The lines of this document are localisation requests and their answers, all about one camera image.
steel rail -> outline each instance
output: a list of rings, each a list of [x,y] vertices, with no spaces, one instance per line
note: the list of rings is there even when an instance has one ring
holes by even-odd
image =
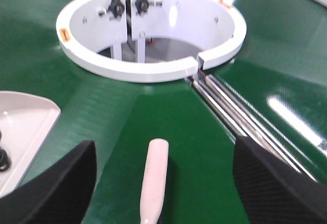
[[[193,88],[234,136],[249,136],[272,154],[289,164],[297,172],[315,177],[260,123],[237,98],[213,75],[199,72],[191,80]]]

white tray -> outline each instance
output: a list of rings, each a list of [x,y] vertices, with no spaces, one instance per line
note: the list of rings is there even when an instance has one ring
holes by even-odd
[[[0,197],[20,183],[59,116],[60,108],[49,99],[0,91],[0,147],[11,160],[11,167],[0,172]]]

white handle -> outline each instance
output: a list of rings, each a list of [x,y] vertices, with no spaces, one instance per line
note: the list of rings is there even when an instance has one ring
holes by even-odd
[[[156,224],[164,203],[168,163],[168,142],[150,141],[141,192],[141,224]]]

screw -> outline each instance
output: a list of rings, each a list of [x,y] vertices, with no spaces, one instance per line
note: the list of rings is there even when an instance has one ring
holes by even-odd
[[[145,38],[145,32],[144,32],[144,31],[141,31],[141,32],[139,33],[139,37],[140,37],[140,38]]]

green surface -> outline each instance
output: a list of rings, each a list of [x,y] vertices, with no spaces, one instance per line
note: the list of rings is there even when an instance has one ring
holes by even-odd
[[[62,115],[24,182],[93,139],[98,185],[84,223],[138,223],[147,143],[170,141],[162,223],[247,223],[232,182],[233,144],[183,80],[135,84],[91,74],[55,32],[71,0],[1,0],[0,89],[44,96]],[[296,144],[323,182],[326,159],[267,101],[277,97],[322,137],[326,119],[326,8],[310,0],[237,0],[248,34],[235,63],[212,70]]]
[[[135,102],[84,223],[139,223],[148,141],[170,142],[162,223],[247,223],[231,174],[233,144],[182,83],[146,88]]]
[[[327,9],[312,0],[236,0],[236,7],[247,21],[246,40],[236,61],[215,75],[290,139],[305,156],[282,142],[327,183],[326,156],[311,135],[327,138]],[[297,119],[278,114],[271,99]]]
[[[26,175],[95,140],[98,185],[84,223],[138,223],[150,139],[170,142],[163,222],[247,223],[233,185],[233,144],[184,80],[135,84],[91,74],[62,52],[55,31],[71,0],[2,0],[0,89],[55,101],[62,114]]]

